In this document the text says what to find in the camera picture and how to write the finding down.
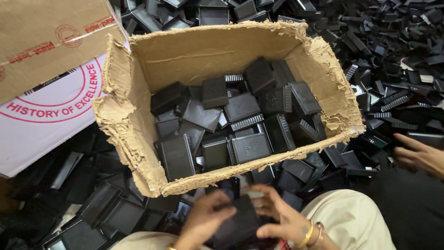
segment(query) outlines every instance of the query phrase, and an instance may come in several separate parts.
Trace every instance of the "gold bangle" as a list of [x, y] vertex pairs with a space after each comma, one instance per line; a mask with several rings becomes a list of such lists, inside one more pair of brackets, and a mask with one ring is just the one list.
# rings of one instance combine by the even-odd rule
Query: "gold bangle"
[[310, 223], [310, 230], [308, 230], [308, 233], [305, 235], [305, 239], [301, 243], [299, 243], [299, 245], [297, 246], [298, 248], [302, 248], [303, 246], [305, 246], [311, 238], [311, 234], [313, 233], [313, 221], [310, 220]]

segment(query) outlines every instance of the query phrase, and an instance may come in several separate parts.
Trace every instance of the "corrugated cardboard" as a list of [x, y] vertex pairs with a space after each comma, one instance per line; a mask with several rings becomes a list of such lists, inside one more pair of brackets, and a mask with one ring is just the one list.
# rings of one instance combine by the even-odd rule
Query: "corrugated cardboard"
[[106, 0], [3, 0], [0, 17], [0, 103], [126, 39]]
[[[92, 107], [98, 124], [111, 136], [123, 164], [133, 171], [140, 191], [149, 197], [182, 194], [252, 169], [306, 154], [363, 133], [356, 98], [330, 46], [320, 37], [305, 36], [307, 24], [256, 23], [201, 26], [154, 32], [130, 39], [129, 53], [110, 37], [103, 67], [103, 91]], [[180, 81], [242, 73], [260, 56], [285, 59], [297, 81], [309, 85], [322, 107], [328, 139], [296, 150], [168, 183], [155, 155], [155, 117], [150, 96]]]

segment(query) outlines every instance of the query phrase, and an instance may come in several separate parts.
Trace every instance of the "person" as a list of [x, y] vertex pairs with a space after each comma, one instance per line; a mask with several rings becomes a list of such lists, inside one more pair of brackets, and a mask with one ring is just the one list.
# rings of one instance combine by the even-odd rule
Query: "person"
[[401, 134], [397, 166], [381, 172], [366, 190], [377, 204], [398, 250], [444, 246], [444, 152]]
[[[278, 223], [261, 226], [258, 238], [282, 238], [292, 249], [320, 250], [395, 249], [390, 232], [375, 205], [366, 195], [353, 190], [334, 190], [315, 198], [298, 213], [277, 191], [266, 185], [248, 190], [263, 197], [253, 198], [256, 212]], [[179, 237], [159, 232], [137, 232], [117, 243], [112, 250], [208, 250], [204, 242], [236, 213], [230, 198], [221, 190], [200, 197], [190, 211]]]

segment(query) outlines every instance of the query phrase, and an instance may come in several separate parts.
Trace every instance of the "cardboard box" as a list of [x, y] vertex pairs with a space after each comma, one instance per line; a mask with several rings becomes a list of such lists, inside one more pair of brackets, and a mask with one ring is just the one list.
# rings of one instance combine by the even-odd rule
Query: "cardboard box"
[[[103, 91], [92, 107], [101, 129], [111, 136], [123, 164], [143, 195], [182, 194], [201, 186], [306, 154], [363, 133], [356, 98], [328, 43], [306, 37], [305, 23], [213, 25], [154, 32], [130, 39], [129, 53], [116, 39], [108, 41], [103, 67]], [[155, 117], [150, 96], [180, 81], [200, 85], [203, 80], [240, 74], [255, 59], [285, 59], [297, 81], [306, 81], [322, 108], [328, 139], [267, 158], [167, 182], [156, 157]]]
[[107, 0], [2, 1], [0, 103], [106, 51], [126, 32]]
[[0, 174], [13, 177], [94, 122], [105, 54], [0, 104]]

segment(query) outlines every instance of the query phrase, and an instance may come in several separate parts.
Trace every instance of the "torn cardboard edge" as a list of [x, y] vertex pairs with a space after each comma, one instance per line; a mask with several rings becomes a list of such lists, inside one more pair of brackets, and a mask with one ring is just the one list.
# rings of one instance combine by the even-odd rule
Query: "torn cardboard edge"
[[[327, 135], [330, 137], [327, 140], [304, 146], [294, 151], [272, 155], [268, 158], [255, 160], [238, 166], [226, 167], [168, 183], [163, 167], [154, 154], [153, 146], [144, 140], [137, 139], [143, 134], [141, 130], [144, 130], [144, 127], [152, 125], [146, 124], [145, 121], [140, 122], [139, 120], [131, 119], [131, 117], [140, 116], [140, 113], [146, 113], [147, 111], [136, 110], [130, 98], [135, 98], [136, 102], [138, 102], [140, 100], [137, 100], [137, 98], [145, 99], [146, 95], [151, 95], [148, 84], [139, 84], [138, 86], [131, 85], [131, 78], [135, 74], [143, 74], [142, 77], [149, 80], [145, 69], [142, 69], [142, 66], [135, 63], [132, 59], [133, 56], [137, 55], [136, 43], [139, 40], [150, 39], [155, 36], [166, 36], [195, 30], [233, 28], [278, 30], [279, 33], [277, 35], [279, 36], [284, 34], [294, 35], [295, 39], [301, 41], [301, 46], [297, 45], [292, 48], [290, 53], [297, 54], [298, 52], [294, 53], [294, 51], [299, 50], [299, 53], [303, 53], [303, 56], [309, 59], [309, 63], [313, 64], [311, 66], [322, 69], [326, 74], [317, 76], [316, 78], [312, 75], [307, 76], [307, 74], [312, 74], [313, 71], [298, 69], [299, 72], [294, 72], [293, 69], [292, 72], [298, 81], [309, 79], [310, 82], [319, 81], [321, 83], [325, 81], [325, 78], [329, 78], [330, 81], [336, 82], [337, 85], [335, 87], [337, 91], [339, 90], [339, 94], [342, 93], [341, 95], [346, 102], [344, 103], [346, 106], [339, 110], [339, 112], [330, 114], [329, 116], [323, 112], [321, 117], [325, 125], [328, 123], [338, 123], [339, 125], [332, 127], [336, 128], [335, 130], [327, 130]], [[348, 141], [351, 137], [356, 137], [365, 131], [353, 90], [349, 86], [330, 46], [320, 37], [313, 40], [305, 37], [306, 28], [307, 24], [305, 23], [256, 23], [247, 21], [241, 24], [200, 26], [169, 32], [154, 32], [148, 35], [132, 37], [130, 39], [131, 53], [129, 53], [121, 43], [113, 39], [112, 36], [109, 36], [107, 57], [103, 67], [103, 91], [113, 94], [114, 97], [107, 96], [95, 99], [92, 107], [101, 129], [110, 136], [108, 141], [116, 146], [121, 162], [129, 165], [130, 169], [133, 170], [135, 183], [143, 195], [157, 197], [160, 194], [163, 196], [182, 194], [197, 187], [208, 186], [231, 176], [239, 175], [285, 159], [305, 158], [307, 153], [321, 150], [324, 147], [335, 145], [338, 142]], [[139, 88], [139, 92], [142, 91], [142, 93], [145, 93], [145, 96], [141, 97], [139, 94], [137, 97], [131, 97], [132, 87]], [[151, 150], [143, 150], [143, 148], [147, 149], [147, 147], [150, 147]]]

